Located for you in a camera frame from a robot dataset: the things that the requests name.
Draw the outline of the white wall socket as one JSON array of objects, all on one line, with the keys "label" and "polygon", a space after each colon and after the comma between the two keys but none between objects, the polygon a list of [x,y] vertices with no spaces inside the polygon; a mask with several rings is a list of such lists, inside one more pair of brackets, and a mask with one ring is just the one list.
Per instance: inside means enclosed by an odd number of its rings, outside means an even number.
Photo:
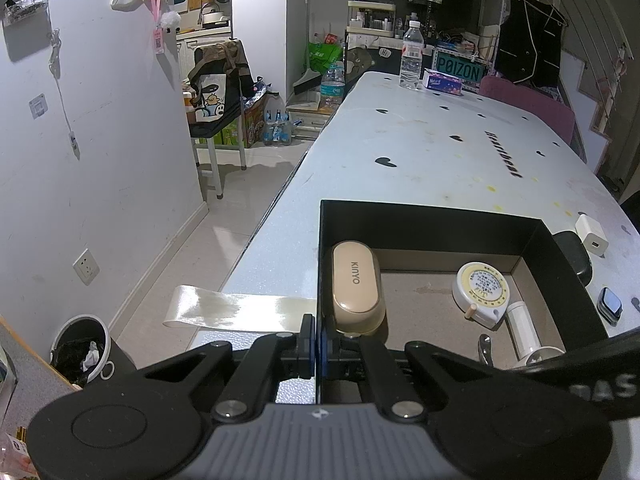
[{"label": "white wall socket", "polygon": [[85,248],[77,257],[73,263],[73,269],[85,285],[90,285],[100,273],[100,267],[89,248]]}]

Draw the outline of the pack of water bottles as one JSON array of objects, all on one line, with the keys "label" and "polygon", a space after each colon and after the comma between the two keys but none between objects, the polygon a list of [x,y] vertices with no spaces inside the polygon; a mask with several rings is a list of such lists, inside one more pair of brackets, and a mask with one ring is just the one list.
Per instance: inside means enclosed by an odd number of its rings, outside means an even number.
[{"label": "pack of water bottles", "polygon": [[293,141],[293,126],[287,112],[277,110],[265,111],[265,128],[262,132],[262,143],[265,145],[290,145]]}]

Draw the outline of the black trash bin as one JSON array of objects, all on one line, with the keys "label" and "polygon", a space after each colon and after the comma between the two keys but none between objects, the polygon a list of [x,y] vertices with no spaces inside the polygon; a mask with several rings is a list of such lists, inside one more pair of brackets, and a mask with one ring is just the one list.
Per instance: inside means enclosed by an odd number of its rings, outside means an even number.
[{"label": "black trash bin", "polygon": [[70,318],[52,342],[50,365],[84,388],[133,373],[136,364],[116,344],[105,323],[93,315]]}]

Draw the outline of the white shelf rack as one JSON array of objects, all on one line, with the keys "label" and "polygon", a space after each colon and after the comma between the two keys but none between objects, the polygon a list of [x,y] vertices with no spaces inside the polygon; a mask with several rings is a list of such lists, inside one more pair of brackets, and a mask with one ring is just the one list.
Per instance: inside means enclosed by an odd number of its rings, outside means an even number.
[{"label": "white shelf rack", "polygon": [[345,41],[349,49],[367,48],[374,40],[395,36],[396,6],[393,3],[349,0],[347,12]]}]

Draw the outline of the white lint roller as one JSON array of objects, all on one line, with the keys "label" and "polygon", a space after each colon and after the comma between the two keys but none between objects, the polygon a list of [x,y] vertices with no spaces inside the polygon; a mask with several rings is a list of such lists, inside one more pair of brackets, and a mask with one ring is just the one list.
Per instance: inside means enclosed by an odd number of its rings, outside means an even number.
[{"label": "white lint roller", "polygon": [[516,357],[515,368],[534,365],[562,356],[564,351],[553,346],[544,346],[538,337],[532,317],[524,301],[515,301],[506,308],[508,326]]}]

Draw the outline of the white usb charger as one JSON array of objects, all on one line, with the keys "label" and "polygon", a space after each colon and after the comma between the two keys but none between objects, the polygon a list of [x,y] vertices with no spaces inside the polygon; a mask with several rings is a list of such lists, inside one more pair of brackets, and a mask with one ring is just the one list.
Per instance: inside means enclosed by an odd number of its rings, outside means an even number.
[{"label": "white usb charger", "polygon": [[581,214],[575,223],[575,230],[582,244],[593,255],[603,257],[608,249],[608,239],[602,226],[596,219]]}]

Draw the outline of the white wall switch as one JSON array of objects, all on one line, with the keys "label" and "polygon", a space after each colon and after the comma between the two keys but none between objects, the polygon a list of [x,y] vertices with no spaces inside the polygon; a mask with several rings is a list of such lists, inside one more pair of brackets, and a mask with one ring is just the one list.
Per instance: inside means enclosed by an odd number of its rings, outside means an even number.
[{"label": "white wall switch", "polygon": [[32,118],[37,119],[42,117],[48,111],[48,103],[46,96],[43,93],[38,94],[28,102]]}]

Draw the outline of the beige earbud case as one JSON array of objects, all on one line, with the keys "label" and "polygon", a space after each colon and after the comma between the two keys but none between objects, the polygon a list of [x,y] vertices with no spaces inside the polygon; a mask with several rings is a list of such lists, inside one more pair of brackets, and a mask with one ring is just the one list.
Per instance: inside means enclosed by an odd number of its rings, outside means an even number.
[{"label": "beige earbud case", "polygon": [[331,252],[331,278],[336,330],[386,341],[386,304],[373,250],[356,240],[336,244]]}]

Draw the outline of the black cardboard box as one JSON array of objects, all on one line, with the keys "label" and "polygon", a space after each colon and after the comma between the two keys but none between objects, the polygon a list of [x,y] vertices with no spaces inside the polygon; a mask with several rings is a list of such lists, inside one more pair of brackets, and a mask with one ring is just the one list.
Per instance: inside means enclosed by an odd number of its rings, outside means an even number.
[{"label": "black cardboard box", "polygon": [[466,260],[501,272],[522,262],[550,310],[565,348],[608,334],[558,238],[539,219],[454,208],[322,200],[318,244],[318,320],[329,314],[333,247],[354,240],[370,247],[384,270],[454,272]]}]

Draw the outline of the large water jug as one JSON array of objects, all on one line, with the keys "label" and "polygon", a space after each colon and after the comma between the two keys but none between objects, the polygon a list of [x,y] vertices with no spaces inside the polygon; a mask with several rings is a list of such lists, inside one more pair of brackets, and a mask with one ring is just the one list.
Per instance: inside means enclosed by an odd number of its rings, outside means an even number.
[{"label": "large water jug", "polygon": [[337,108],[344,98],[345,73],[341,61],[332,63],[322,76],[320,84],[320,107]]}]

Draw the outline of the smartwatch with dark screen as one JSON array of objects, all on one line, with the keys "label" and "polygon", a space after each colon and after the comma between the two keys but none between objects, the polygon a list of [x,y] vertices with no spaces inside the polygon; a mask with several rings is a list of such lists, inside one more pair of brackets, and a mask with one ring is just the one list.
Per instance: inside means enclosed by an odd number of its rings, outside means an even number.
[{"label": "smartwatch with dark screen", "polygon": [[603,287],[597,301],[597,309],[608,324],[615,326],[623,313],[622,300],[608,287]]}]

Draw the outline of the round white tape measure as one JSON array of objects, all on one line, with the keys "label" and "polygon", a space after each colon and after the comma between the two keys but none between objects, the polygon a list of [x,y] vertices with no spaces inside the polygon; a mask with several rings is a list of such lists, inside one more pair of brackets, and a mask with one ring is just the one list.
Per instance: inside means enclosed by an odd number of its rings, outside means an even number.
[{"label": "round white tape measure", "polygon": [[511,289],[496,268],[472,261],[458,270],[452,284],[452,296],[467,320],[494,330],[506,314]]}]

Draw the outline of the teal poizon box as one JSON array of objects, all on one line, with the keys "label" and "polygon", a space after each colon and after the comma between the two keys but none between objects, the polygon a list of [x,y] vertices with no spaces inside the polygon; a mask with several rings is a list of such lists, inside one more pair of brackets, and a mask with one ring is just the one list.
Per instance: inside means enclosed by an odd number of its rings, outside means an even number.
[{"label": "teal poizon box", "polygon": [[465,86],[473,88],[478,88],[488,73],[487,65],[479,58],[439,48],[434,51],[432,69],[457,77]]}]

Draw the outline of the purple tissue pack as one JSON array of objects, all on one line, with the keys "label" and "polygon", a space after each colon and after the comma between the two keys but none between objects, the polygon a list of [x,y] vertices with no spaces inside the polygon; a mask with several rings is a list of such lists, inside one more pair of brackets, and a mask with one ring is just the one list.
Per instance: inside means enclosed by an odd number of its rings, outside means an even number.
[{"label": "purple tissue pack", "polygon": [[423,85],[427,90],[460,96],[463,81],[458,77],[441,73],[437,70],[424,70]]}]

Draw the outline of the clear water bottle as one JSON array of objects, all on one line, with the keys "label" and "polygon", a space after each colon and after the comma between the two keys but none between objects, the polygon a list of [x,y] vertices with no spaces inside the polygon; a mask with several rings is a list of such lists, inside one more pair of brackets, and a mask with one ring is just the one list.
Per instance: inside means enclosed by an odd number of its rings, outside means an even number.
[{"label": "clear water bottle", "polygon": [[420,90],[422,88],[422,58],[424,40],[421,24],[410,20],[402,38],[399,84],[402,88]]}]

